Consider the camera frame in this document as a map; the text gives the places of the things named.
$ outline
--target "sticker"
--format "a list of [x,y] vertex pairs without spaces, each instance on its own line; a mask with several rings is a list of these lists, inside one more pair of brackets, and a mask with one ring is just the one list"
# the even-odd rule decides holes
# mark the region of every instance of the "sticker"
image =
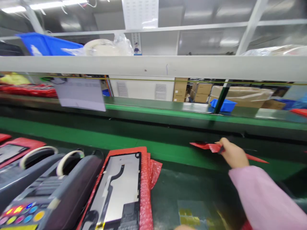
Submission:
[[26,225],[26,226],[18,226],[18,227],[5,227],[1,228],[1,230],[35,230],[38,225]]

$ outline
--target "person's hand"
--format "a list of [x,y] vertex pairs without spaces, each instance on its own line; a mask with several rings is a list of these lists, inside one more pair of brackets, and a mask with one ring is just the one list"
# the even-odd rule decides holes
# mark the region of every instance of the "person's hand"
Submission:
[[175,228],[175,230],[195,230],[195,228],[191,228],[187,225],[180,225],[177,228]]
[[219,142],[216,142],[216,144],[224,146],[225,150],[222,152],[222,156],[231,168],[244,168],[249,166],[246,154],[239,146],[229,142],[229,140],[224,137]]

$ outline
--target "white paper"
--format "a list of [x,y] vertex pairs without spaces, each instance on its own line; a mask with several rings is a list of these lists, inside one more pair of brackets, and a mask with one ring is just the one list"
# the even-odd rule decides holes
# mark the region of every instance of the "white paper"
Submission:
[[61,106],[106,111],[100,80],[67,78],[54,87]]

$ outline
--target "cardboard box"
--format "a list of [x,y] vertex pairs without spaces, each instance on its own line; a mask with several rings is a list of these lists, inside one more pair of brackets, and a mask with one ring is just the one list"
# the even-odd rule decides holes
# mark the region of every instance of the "cardboard box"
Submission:
[[206,103],[208,99],[209,94],[199,94],[191,90],[191,98],[194,102],[197,103]]
[[174,97],[173,98],[173,101],[175,101],[175,102],[184,102],[185,101],[185,97],[184,98],[181,98],[181,97]]
[[186,86],[188,78],[175,78],[174,96],[173,98],[185,98]]
[[[213,86],[211,90],[210,102],[218,99],[223,86]],[[265,101],[269,100],[273,90],[260,89],[254,87],[230,87],[226,99],[236,102],[236,106],[261,108]]]
[[210,94],[212,84],[194,82],[192,90],[198,94]]
[[268,100],[266,101],[261,108],[263,109],[276,109],[276,110],[282,110],[285,107],[285,103],[275,101],[275,100]]

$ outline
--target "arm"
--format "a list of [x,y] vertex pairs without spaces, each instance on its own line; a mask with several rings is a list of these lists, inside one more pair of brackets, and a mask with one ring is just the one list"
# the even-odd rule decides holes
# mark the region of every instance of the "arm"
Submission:
[[307,215],[261,168],[229,171],[253,230],[307,229]]

